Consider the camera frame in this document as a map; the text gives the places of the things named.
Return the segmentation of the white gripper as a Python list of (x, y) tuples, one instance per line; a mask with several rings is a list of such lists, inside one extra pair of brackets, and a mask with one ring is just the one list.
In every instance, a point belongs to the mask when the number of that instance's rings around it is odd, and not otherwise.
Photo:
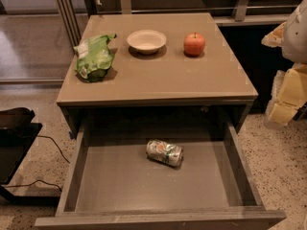
[[(282, 47), (286, 23), (283, 22), (261, 43), (268, 47)], [(307, 102), (307, 65), (295, 63), (287, 72), (278, 71), (273, 79), (272, 98), (268, 103), (268, 120), (286, 126)]]

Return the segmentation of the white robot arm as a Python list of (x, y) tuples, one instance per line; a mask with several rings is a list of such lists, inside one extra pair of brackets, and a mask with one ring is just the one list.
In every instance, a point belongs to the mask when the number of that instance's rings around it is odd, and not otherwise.
[(289, 18), (265, 35), (261, 43), (280, 47), (283, 58), (294, 64), (286, 72), (277, 71), (265, 112), (267, 127), (285, 127), (307, 103), (307, 0), (302, 0)]

